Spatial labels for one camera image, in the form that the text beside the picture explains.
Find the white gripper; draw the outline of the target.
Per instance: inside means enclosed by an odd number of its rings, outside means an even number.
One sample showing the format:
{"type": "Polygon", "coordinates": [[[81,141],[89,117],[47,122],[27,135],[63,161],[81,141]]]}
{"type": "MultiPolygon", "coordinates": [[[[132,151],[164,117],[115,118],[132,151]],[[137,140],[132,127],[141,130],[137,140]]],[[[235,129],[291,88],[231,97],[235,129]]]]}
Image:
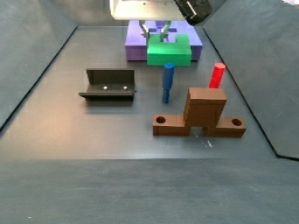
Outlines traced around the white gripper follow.
{"type": "MultiPolygon", "coordinates": [[[[115,20],[139,20],[141,35],[149,39],[145,20],[183,20],[183,14],[173,0],[109,0],[109,11],[115,20]]],[[[168,35],[171,21],[164,21],[160,41],[168,35]]]]}

